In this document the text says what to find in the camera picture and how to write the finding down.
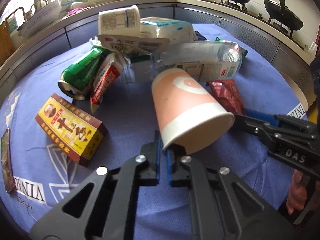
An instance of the screw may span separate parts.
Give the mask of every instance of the screw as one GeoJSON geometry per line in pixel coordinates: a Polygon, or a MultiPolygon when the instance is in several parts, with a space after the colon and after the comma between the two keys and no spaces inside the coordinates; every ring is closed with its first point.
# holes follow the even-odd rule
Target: screw
{"type": "Polygon", "coordinates": [[[183,156],[183,157],[181,157],[181,161],[183,162],[183,163],[189,163],[189,162],[191,162],[191,160],[192,160],[192,158],[190,157],[190,156],[183,156]]]}
{"type": "Polygon", "coordinates": [[[137,163],[143,163],[143,162],[146,161],[146,159],[147,159],[147,157],[145,157],[144,155],[138,155],[138,156],[136,157],[136,162],[137,162],[137,163]]]}
{"type": "Polygon", "coordinates": [[[228,175],[230,173],[230,169],[227,167],[221,167],[219,170],[220,174],[222,175],[228,175]]]}
{"type": "Polygon", "coordinates": [[[107,174],[107,172],[108,172],[108,169],[106,167],[101,166],[101,167],[97,168],[97,174],[99,176],[105,175],[105,174],[107,174]]]}

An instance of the red wrapper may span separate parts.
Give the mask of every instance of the red wrapper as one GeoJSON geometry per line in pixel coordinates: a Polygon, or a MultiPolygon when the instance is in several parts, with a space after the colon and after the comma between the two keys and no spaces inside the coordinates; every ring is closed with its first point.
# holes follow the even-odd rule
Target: red wrapper
{"type": "Polygon", "coordinates": [[[246,115],[239,90],[234,80],[208,81],[213,97],[228,111],[246,115]]]}

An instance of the clear plastic bottle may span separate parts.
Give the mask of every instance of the clear plastic bottle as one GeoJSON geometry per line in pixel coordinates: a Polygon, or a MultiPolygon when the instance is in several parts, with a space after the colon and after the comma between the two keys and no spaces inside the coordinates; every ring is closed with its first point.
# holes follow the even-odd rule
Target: clear plastic bottle
{"type": "Polygon", "coordinates": [[[237,43],[193,41],[170,45],[157,55],[131,58],[117,83],[152,81],[162,71],[176,67],[198,82],[232,79],[239,71],[242,54],[237,43]]]}

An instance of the yellow box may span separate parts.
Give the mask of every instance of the yellow box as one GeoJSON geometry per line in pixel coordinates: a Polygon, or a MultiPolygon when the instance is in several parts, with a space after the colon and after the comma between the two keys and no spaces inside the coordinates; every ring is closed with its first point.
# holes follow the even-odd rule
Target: yellow box
{"type": "Polygon", "coordinates": [[[51,140],[73,161],[87,166],[107,133],[101,121],[54,93],[36,121],[51,140]]]}

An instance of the green can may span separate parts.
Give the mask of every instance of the green can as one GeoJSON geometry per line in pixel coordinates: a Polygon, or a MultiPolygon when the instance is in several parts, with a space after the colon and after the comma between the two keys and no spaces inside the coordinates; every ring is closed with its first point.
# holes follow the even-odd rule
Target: green can
{"type": "Polygon", "coordinates": [[[76,100],[84,100],[90,92],[92,80],[95,77],[101,60],[110,51],[97,46],[66,68],[58,81],[58,86],[67,96],[76,100]]]}

